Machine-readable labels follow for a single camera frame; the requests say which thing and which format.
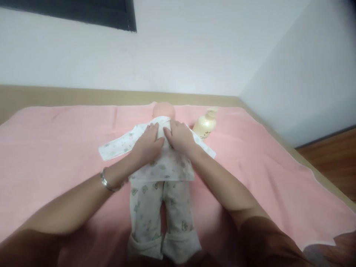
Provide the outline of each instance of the baby doll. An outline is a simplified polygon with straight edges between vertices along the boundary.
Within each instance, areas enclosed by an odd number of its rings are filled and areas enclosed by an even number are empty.
[[[167,102],[159,103],[153,109],[153,117],[159,121],[157,138],[165,138],[163,127],[171,129],[170,119],[175,118],[174,107]],[[151,177],[152,181],[140,181],[147,177]],[[132,224],[128,243],[130,256],[146,255],[162,259],[165,254],[176,264],[182,264],[201,250],[190,208],[188,181],[193,179],[190,160],[173,150],[167,139],[160,158],[129,177]],[[162,201],[167,210],[167,233],[163,244],[160,217]]]

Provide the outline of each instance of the wooden floor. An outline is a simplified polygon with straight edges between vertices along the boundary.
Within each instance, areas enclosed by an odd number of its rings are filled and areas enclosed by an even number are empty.
[[[356,128],[297,149],[356,203]],[[356,232],[335,238],[336,247],[314,245],[330,266],[356,266]]]

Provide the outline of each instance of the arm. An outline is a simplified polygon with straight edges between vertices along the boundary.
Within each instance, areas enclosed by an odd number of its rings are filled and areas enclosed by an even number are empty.
[[[161,152],[164,138],[156,140],[158,124],[147,126],[131,153],[104,171],[111,187],[119,187],[129,175],[153,161]],[[65,235],[81,227],[113,194],[101,182],[100,173],[70,189],[32,215],[24,229]]]
[[[269,218],[250,191],[194,142],[185,124],[171,120],[171,131],[168,128],[164,131],[172,147],[192,161],[216,199],[230,213],[238,229],[251,217]]]
[[[185,124],[171,120],[164,133],[186,155],[239,230],[247,266],[311,266],[295,242],[269,218],[249,190],[196,145]]]

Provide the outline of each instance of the doll's leg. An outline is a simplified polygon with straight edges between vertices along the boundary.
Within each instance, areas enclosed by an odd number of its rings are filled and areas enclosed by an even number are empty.
[[[189,182],[164,182],[163,199],[167,210],[167,233],[162,251],[175,264],[182,264],[201,250],[193,225]]]
[[[163,182],[131,183],[130,214],[132,231],[128,256],[145,255],[162,259],[161,216]]]

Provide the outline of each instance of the person's forearm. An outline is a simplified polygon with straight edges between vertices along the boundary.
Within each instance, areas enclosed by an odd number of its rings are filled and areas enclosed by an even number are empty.
[[[196,145],[187,156],[238,228],[252,216],[269,218],[250,191],[200,146]]]
[[[141,166],[129,154],[104,171],[109,185],[119,187]],[[20,228],[51,234],[70,234],[80,228],[113,194],[101,182],[100,173],[49,202]]]

